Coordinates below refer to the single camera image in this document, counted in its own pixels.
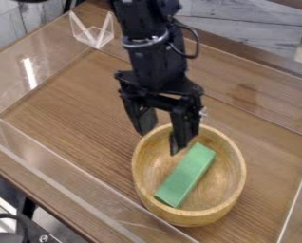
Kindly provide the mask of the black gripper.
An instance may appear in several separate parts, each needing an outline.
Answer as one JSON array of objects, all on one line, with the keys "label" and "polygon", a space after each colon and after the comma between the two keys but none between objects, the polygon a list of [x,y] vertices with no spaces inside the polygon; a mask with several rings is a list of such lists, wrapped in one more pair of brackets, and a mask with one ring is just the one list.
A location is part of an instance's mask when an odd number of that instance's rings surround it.
[{"label": "black gripper", "polygon": [[151,35],[126,33],[120,44],[127,50],[131,70],[119,70],[120,98],[136,132],[144,136],[158,124],[156,109],[170,112],[170,155],[189,146],[199,133],[203,89],[189,78],[184,35],[179,29],[162,29]]}]

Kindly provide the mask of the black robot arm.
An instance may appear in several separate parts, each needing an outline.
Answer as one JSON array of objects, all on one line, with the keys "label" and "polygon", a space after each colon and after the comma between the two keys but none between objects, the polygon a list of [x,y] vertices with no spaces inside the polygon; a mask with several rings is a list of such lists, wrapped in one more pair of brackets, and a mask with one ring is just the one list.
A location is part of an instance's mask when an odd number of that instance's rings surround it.
[{"label": "black robot arm", "polygon": [[189,60],[183,31],[176,18],[179,0],[110,0],[122,29],[120,44],[128,51],[132,68],[119,71],[119,95],[139,134],[158,123],[156,111],[170,113],[170,153],[189,146],[199,133],[203,88],[187,76]]}]

